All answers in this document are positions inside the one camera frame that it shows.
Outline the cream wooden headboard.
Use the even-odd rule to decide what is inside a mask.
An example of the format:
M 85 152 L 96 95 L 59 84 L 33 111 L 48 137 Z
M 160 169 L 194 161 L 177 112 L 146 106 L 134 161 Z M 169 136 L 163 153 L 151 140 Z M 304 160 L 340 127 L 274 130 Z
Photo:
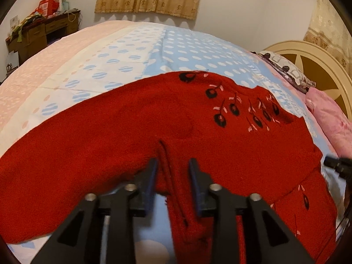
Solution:
M 306 77 L 316 82 L 317 89 L 330 96 L 351 119 L 351 78 L 335 57 L 303 40 L 279 42 L 266 50 L 294 63 Z

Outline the dark wooden desk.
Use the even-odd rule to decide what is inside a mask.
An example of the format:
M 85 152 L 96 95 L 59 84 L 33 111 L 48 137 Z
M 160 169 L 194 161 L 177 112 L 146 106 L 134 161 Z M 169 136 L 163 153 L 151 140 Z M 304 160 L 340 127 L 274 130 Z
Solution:
M 81 22 L 81 11 L 74 9 L 51 18 L 40 18 L 22 27 L 19 32 L 5 40 L 8 52 L 18 53 L 19 64 L 42 51 L 55 41 L 76 33 Z

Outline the red knitted embroidered sweater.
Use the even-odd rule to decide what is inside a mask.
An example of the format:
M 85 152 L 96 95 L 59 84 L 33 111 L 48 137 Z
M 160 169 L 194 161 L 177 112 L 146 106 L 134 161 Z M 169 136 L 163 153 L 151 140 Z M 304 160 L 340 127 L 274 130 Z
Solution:
M 50 234 L 86 194 L 159 163 L 178 263 L 209 263 L 212 222 L 196 214 L 188 162 L 234 194 L 258 193 L 316 263 L 335 249 L 337 209 L 305 120 L 273 94 L 202 71 L 141 79 L 32 129 L 1 157 L 1 236 Z

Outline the white patterned pillow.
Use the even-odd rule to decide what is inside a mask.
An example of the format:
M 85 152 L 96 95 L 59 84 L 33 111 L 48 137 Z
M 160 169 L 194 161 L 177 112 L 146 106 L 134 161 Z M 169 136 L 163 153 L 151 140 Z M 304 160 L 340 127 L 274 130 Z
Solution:
M 316 87 L 316 82 L 311 81 L 294 63 L 284 56 L 271 51 L 261 51 L 259 55 L 270 64 L 287 82 L 302 93 L 307 93 L 310 88 Z

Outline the green striped cloth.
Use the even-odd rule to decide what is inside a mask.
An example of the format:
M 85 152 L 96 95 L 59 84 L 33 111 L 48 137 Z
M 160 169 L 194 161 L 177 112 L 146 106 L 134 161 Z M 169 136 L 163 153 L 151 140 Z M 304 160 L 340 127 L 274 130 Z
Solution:
M 22 30 L 23 30 L 23 28 L 26 27 L 26 26 L 30 26 L 31 24 L 34 24 L 34 22 L 42 21 L 42 20 L 45 20 L 45 17 L 42 14 L 40 14 L 40 13 L 34 13 L 34 14 L 31 14 L 31 15 L 27 16 L 11 32 L 11 35 L 9 37 L 10 40 L 13 40 L 16 36 L 18 36 L 19 42 L 22 42 L 22 36 L 23 36 Z

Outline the pink folded blanket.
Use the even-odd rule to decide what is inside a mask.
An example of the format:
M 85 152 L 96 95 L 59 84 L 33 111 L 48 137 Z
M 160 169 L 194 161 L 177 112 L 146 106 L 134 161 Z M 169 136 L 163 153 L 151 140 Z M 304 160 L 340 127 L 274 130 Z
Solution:
M 339 157 L 351 159 L 351 121 L 325 92 L 310 88 L 305 104 Z

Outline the white card on desk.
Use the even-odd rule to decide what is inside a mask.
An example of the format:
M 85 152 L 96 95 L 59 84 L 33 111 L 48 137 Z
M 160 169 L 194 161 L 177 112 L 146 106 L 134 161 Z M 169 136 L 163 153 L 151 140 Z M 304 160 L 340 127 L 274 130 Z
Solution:
M 10 20 L 10 29 L 11 29 L 11 32 L 13 32 L 15 30 L 15 28 L 19 25 L 19 18 L 18 16 L 15 16 L 13 17 L 11 20 Z

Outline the clear plastic bottle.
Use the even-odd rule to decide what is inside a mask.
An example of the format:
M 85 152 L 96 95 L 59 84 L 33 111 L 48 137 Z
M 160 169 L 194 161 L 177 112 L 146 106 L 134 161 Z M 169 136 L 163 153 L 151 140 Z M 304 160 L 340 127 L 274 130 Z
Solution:
M 61 0 L 61 9 L 62 9 L 62 11 L 69 11 L 70 10 L 70 3 L 68 0 Z

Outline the beige right window curtain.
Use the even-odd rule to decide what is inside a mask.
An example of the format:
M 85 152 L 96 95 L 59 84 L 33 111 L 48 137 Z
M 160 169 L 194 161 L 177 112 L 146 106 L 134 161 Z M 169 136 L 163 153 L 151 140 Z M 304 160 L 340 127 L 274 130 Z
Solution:
M 304 40 L 319 46 L 351 75 L 351 34 L 329 0 L 317 0 Z

